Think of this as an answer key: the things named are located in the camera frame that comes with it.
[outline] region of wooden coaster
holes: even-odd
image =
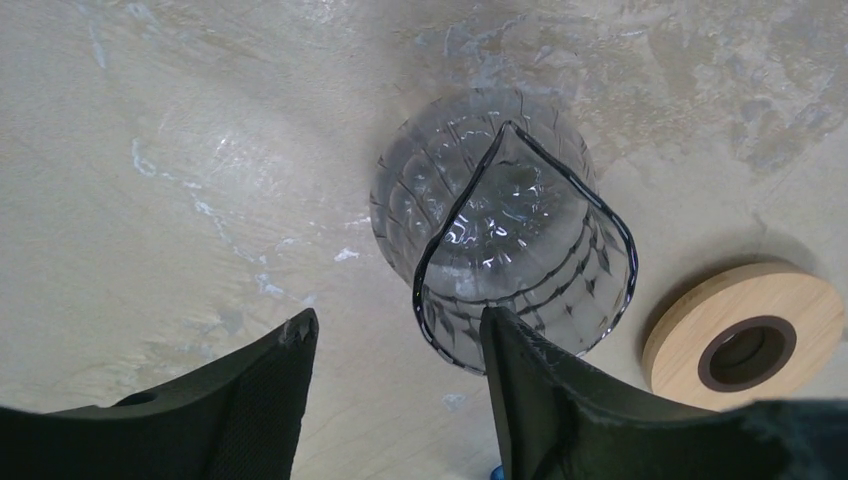
[[[642,370],[662,397],[709,410],[784,397],[827,363],[845,307],[791,265],[728,270],[683,295],[645,344]]]

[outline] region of floor surface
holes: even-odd
[[[645,325],[705,269],[782,258],[848,294],[840,0],[0,3],[0,403],[107,405],[321,322],[295,479],[484,479],[485,380],[421,339],[370,231],[374,163],[444,93],[571,106],[642,259],[588,355],[644,387]],[[848,347],[799,395],[848,396]]]

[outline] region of glass rim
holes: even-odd
[[[615,313],[612,321],[610,322],[609,327],[604,330],[598,338],[596,338],[589,346],[587,346],[582,351],[578,352],[576,355],[582,355],[592,348],[595,347],[601,340],[603,340],[607,335],[612,332],[612,330],[618,325],[618,322],[621,320],[624,311],[630,305],[630,301],[633,299],[633,293],[636,289],[636,277],[639,272],[639,257],[636,253],[636,244],[633,241],[633,235],[630,233],[630,229],[627,228],[627,225],[624,221],[619,217],[606,202],[601,199],[598,194],[593,192],[586,184],[580,179],[580,177],[569,168],[564,163],[560,162],[556,157],[548,153],[547,150],[542,147],[539,142],[536,141],[529,133],[524,131],[521,127],[519,127],[513,120],[506,120],[503,122],[498,128],[498,133],[495,135],[494,140],[492,140],[492,144],[489,145],[489,148],[486,150],[486,153],[480,159],[480,162],[477,164],[477,167],[474,169],[474,173],[471,175],[471,179],[468,181],[468,184],[462,190],[462,193],[456,198],[451,209],[448,211],[447,217],[445,217],[445,221],[442,224],[439,232],[433,236],[428,242],[427,246],[424,248],[424,251],[421,255],[421,259],[418,261],[418,265],[415,267],[415,273],[413,274],[412,279],[412,309],[415,312],[415,319],[418,322],[418,327],[421,329],[421,334],[424,336],[424,339],[430,346],[439,353],[448,363],[452,365],[456,365],[464,370],[467,370],[471,373],[477,375],[485,375],[486,372],[484,370],[480,370],[479,368],[472,367],[465,362],[456,359],[450,352],[448,352],[445,348],[439,345],[436,342],[436,338],[433,335],[433,332],[430,331],[430,327],[427,325],[427,321],[424,313],[424,280],[427,275],[427,267],[430,264],[430,260],[433,255],[436,253],[436,250],[439,248],[439,245],[442,242],[442,239],[447,235],[450,231],[451,225],[459,216],[462,208],[468,202],[468,199],[474,193],[474,190],[477,188],[477,185],[480,183],[481,178],[483,177],[483,173],[487,168],[492,164],[495,156],[500,150],[501,143],[503,143],[503,139],[507,134],[507,130],[512,129],[513,133],[518,137],[519,140],[524,142],[527,147],[529,147],[533,153],[538,155],[545,163],[550,165],[557,173],[562,175],[593,207],[597,210],[600,210],[607,218],[613,223],[616,230],[624,242],[625,252],[627,254],[628,266],[630,267],[630,275],[627,278],[624,287],[624,298],[622,300],[621,307]]]

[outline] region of clear glass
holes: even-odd
[[[580,134],[519,91],[443,98],[400,128],[378,162],[372,226],[446,360],[485,372],[487,306],[512,309],[574,354],[612,330],[636,252],[594,190]]]

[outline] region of glass cup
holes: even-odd
[[[564,117],[520,91],[464,92],[404,123],[377,164],[380,250],[412,287],[424,338],[471,372],[485,373],[488,306],[582,355],[632,298],[632,236],[597,195],[586,143]]]

